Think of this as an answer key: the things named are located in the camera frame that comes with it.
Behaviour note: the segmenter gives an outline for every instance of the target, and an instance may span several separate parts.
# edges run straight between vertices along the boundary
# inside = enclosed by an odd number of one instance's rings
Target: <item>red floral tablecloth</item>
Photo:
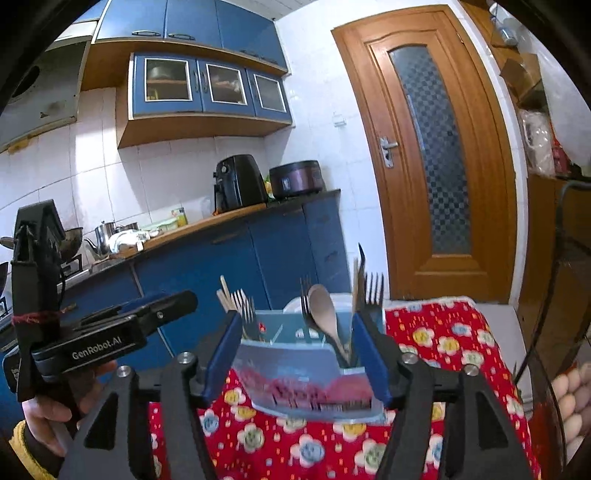
[[[534,478],[540,467],[532,454],[530,431],[511,374],[499,347],[471,301],[441,299],[409,304],[386,312],[386,332],[403,351],[419,354],[430,365],[460,370],[480,366],[506,407],[530,462]],[[150,405],[152,448],[157,474],[169,480],[159,405]],[[435,403],[423,480],[436,480],[443,442],[445,405]],[[223,480],[303,480],[372,478],[388,441],[395,412],[379,424],[341,424],[279,419],[252,408],[234,371],[212,408],[199,411],[213,464]]]

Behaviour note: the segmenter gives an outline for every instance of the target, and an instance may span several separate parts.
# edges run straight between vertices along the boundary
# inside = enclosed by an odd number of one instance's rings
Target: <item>yellow sleeve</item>
[[[21,463],[25,466],[28,472],[35,480],[56,480],[47,470],[45,470],[37,461],[31,456],[27,447],[25,446],[25,421],[18,423],[14,427],[10,446],[14,453],[17,454]]]

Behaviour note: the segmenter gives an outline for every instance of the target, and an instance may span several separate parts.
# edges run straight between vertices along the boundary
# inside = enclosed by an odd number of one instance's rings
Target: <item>metal screw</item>
[[[414,365],[418,362],[418,357],[412,352],[404,352],[402,354],[402,361],[407,365]]]
[[[180,364],[187,365],[195,360],[195,355],[191,352],[183,352],[177,356],[177,360]]]
[[[117,376],[121,378],[125,378],[131,375],[131,367],[129,365],[121,365],[117,369]]]
[[[468,375],[469,377],[475,377],[478,375],[479,372],[479,368],[476,365],[472,365],[472,364],[467,364],[464,367],[464,373],[466,375]]]

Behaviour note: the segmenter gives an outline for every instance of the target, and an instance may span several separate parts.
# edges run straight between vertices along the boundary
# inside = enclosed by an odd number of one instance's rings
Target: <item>finger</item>
[[[92,385],[90,391],[80,400],[78,406],[84,415],[92,410],[92,407],[94,407],[96,402],[98,402],[102,390],[103,384],[100,382],[95,382],[94,385]]]
[[[97,377],[114,372],[117,369],[117,360],[111,360],[95,369],[95,375]]]
[[[33,418],[30,421],[27,420],[27,425],[31,434],[37,439],[38,442],[49,448],[55,455],[65,457],[66,452],[60,445],[60,442],[56,438],[56,434],[49,425],[46,419]]]
[[[71,419],[72,412],[68,407],[44,395],[38,395],[23,402],[22,409],[25,416],[29,414],[37,419],[47,419],[65,422]]]

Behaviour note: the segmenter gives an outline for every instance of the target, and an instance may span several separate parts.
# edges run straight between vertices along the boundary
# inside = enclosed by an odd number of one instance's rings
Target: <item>door frame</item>
[[[342,25],[340,27],[335,28],[332,31],[333,37],[335,39],[337,48],[339,49],[341,58],[345,64],[345,69],[349,76],[349,80],[353,87],[353,92],[355,94],[355,99],[357,100],[357,105],[359,107],[359,111],[361,113],[361,120],[363,122],[363,128],[365,130],[365,136],[367,137],[367,142],[369,146],[369,151],[371,154],[372,164],[374,166],[374,174],[376,178],[376,183],[378,187],[378,196],[380,207],[382,211],[382,222],[384,227],[384,237],[386,240],[386,250],[387,250],[387,259],[388,259],[388,276],[391,279],[389,282],[390,284],[390,295],[391,298],[395,297],[395,280],[397,279],[397,266],[395,264],[396,255],[391,254],[388,255],[388,252],[395,253],[396,251],[396,244],[394,238],[394,225],[393,225],[393,212],[390,208],[389,198],[388,198],[388,189],[387,183],[385,178],[384,172],[384,159],[382,156],[382,147],[379,144],[378,138],[375,135],[375,129],[373,126],[373,122],[369,112],[369,105],[368,99],[366,97],[366,93],[363,91],[362,82],[359,76],[359,72],[353,61],[353,58],[349,52],[347,46],[347,37],[349,33],[352,33],[353,30],[361,25],[369,24],[377,19],[384,20],[387,19],[389,16],[396,15],[398,18],[400,15],[404,14],[420,14],[420,13],[436,13],[441,12],[443,13],[451,22],[452,26],[456,30],[460,41],[466,47],[466,50],[472,60],[472,63],[478,73],[480,78],[480,82],[482,87],[485,91],[486,98],[488,99],[488,103],[492,112],[494,124],[496,126],[496,133],[499,138],[499,146],[501,149],[501,156],[502,156],[502,168],[504,171],[504,179],[505,179],[505,191],[507,195],[507,204],[509,208],[507,209],[507,221],[508,221],[508,245],[507,245],[507,260],[509,261],[509,268],[507,271],[506,279],[503,282],[503,294],[502,298],[498,300],[507,303],[509,300],[509,296],[511,294],[511,286],[513,281],[513,273],[515,268],[515,251],[516,251],[516,244],[517,244],[517,194],[515,189],[515,170],[511,152],[511,145],[509,143],[509,136],[506,130],[505,121],[503,119],[503,115],[501,112],[501,106],[499,104],[499,100],[495,93],[495,90],[492,86],[492,82],[488,73],[486,72],[486,68],[480,58],[479,53],[476,50],[476,47],[472,43],[472,40],[468,36],[467,32],[463,28],[462,24],[458,17],[453,13],[452,9],[448,5],[427,5],[423,7],[411,7],[411,8],[403,8],[399,10],[394,10],[390,12],[385,12],[378,15],[373,15],[371,17],[362,18],[360,20],[356,20],[354,22],[350,22],[348,24]]]

